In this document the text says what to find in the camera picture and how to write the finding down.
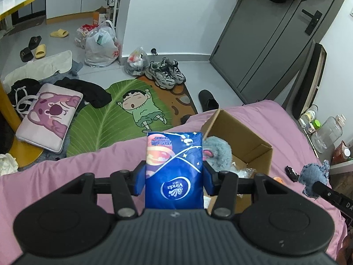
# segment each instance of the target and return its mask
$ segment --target vinda logo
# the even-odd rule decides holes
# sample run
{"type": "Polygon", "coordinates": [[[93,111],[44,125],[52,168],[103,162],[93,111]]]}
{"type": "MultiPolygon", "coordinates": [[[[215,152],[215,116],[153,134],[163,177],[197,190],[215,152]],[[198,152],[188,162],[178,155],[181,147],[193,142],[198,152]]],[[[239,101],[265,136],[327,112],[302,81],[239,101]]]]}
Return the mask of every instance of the vinda logo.
{"type": "Polygon", "coordinates": [[[190,180],[184,176],[179,176],[170,181],[163,182],[161,195],[166,199],[179,200],[189,193],[190,187],[190,180]]]}

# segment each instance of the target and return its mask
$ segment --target yellow table leg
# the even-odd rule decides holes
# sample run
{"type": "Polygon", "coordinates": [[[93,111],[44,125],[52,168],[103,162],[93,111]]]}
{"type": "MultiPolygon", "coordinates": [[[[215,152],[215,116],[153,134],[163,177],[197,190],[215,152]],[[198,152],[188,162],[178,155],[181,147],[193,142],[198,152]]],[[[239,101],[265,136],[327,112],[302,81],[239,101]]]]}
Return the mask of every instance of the yellow table leg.
{"type": "MultiPolygon", "coordinates": [[[[12,130],[16,132],[21,120],[8,99],[8,95],[6,94],[2,83],[0,83],[0,112],[11,126],[12,130]]],[[[14,137],[9,154],[16,158],[19,167],[23,167],[35,161],[42,152],[42,148],[19,141],[14,137]]]]}

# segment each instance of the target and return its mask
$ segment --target door handle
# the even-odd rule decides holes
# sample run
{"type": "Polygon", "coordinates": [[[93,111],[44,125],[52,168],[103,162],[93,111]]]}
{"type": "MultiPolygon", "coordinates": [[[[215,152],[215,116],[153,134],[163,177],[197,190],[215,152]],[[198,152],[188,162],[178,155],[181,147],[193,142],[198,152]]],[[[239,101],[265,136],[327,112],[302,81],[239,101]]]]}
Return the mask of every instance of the door handle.
{"type": "Polygon", "coordinates": [[[319,11],[315,12],[315,15],[310,14],[308,11],[302,9],[301,10],[305,15],[309,16],[311,18],[311,21],[307,28],[305,29],[305,32],[310,36],[313,30],[315,29],[317,23],[319,23],[319,20],[322,16],[322,13],[319,11]]]}

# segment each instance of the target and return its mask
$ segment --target tissue pack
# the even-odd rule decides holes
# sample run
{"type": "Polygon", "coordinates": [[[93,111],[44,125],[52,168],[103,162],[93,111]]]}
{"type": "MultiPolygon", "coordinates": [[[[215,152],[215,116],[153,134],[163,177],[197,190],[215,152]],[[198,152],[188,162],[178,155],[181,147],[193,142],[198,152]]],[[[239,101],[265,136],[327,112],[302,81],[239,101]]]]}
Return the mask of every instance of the tissue pack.
{"type": "Polygon", "coordinates": [[[202,133],[148,133],[145,207],[203,208],[202,133]]]}

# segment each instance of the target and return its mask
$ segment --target pink bed sheet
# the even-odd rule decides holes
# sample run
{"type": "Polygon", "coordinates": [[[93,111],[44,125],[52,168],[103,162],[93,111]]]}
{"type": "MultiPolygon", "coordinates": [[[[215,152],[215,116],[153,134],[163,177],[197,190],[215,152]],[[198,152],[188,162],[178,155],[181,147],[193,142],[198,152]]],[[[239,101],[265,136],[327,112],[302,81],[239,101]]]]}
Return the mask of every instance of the pink bed sheet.
{"type": "MultiPolygon", "coordinates": [[[[316,163],[318,160],[289,115],[272,101],[232,107],[226,111],[272,145],[274,150],[269,175],[281,177],[288,187],[301,194],[304,186],[291,182],[284,168],[288,165],[299,173],[305,164],[316,163]]],[[[186,124],[170,131],[199,131],[212,114],[213,111],[192,116],[186,124]]],[[[146,138],[143,137],[117,142],[94,153],[60,161],[44,161],[24,172],[0,177],[0,265],[10,264],[21,254],[12,223],[22,209],[85,172],[93,172],[96,177],[108,177],[117,170],[133,170],[145,156],[146,138]]],[[[339,210],[325,200],[310,200],[325,209],[335,221],[335,234],[327,250],[335,259],[347,235],[344,218],[339,210]]],[[[141,212],[144,195],[135,197],[134,201],[141,212]]],[[[98,205],[107,212],[113,212],[110,196],[99,195],[98,205]]]]}

